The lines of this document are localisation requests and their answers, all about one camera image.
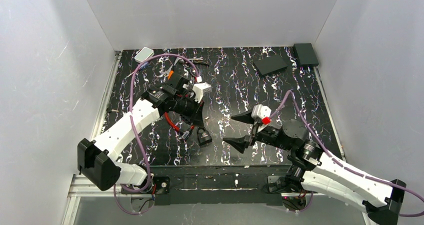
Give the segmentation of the red cable lock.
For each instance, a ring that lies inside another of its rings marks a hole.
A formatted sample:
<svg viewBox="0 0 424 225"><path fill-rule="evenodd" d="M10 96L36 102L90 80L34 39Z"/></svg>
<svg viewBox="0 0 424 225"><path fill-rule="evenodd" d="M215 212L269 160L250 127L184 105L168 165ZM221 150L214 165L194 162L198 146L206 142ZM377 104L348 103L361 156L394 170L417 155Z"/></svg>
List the red cable lock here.
<svg viewBox="0 0 424 225"><path fill-rule="evenodd" d="M179 139L186 141L191 135L194 130L194 126L191 125L188 129L183 129L181 127L178 127L170 118L169 114L167 112L164 113L164 118L166 119L166 122L168 125L178 133Z"/></svg>

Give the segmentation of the black padlock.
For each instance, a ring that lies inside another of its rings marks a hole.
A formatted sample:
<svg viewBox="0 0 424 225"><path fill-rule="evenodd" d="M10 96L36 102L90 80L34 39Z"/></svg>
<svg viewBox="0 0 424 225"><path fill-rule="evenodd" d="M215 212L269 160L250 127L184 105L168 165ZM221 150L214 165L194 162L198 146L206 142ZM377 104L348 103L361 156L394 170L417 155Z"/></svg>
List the black padlock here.
<svg viewBox="0 0 424 225"><path fill-rule="evenodd" d="M200 147L205 147L213 141L209 131L204 127L198 127L196 129L198 144Z"/></svg>

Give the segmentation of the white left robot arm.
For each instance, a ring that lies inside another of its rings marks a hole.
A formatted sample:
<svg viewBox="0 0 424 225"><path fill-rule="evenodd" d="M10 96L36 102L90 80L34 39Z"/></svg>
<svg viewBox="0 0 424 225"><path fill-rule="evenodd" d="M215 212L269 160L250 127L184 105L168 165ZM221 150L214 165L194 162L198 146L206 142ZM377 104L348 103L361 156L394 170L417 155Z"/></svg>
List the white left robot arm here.
<svg viewBox="0 0 424 225"><path fill-rule="evenodd" d="M188 125L203 127L203 97L211 90L206 82L191 84L176 73L151 86L109 129L92 141L84 138L78 143L78 170L101 191L115 184L147 185L151 175L148 166L118 162L121 152L165 113L174 112Z"/></svg>

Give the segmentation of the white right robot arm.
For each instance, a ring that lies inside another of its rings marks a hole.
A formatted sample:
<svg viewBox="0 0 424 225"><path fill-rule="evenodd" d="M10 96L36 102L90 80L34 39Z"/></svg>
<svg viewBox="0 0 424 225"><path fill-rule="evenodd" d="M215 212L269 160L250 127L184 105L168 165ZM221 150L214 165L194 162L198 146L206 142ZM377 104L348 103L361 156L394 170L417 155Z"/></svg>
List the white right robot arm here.
<svg viewBox="0 0 424 225"><path fill-rule="evenodd" d="M288 151L291 161L287 174L265 185L268 193L284 190L318 192L351 205L367 214L378 225L396 225L400 217L406 184L395 179L377 181L375 177L349 168L347 163L325 153L309 138L306 126L295 119L286 120L281 127L273 127L267 106L255 108L231 116L232 120L251 124L251 132L244 137L225 137L223 141L238 152L244 151L255 142Z"/></svg>

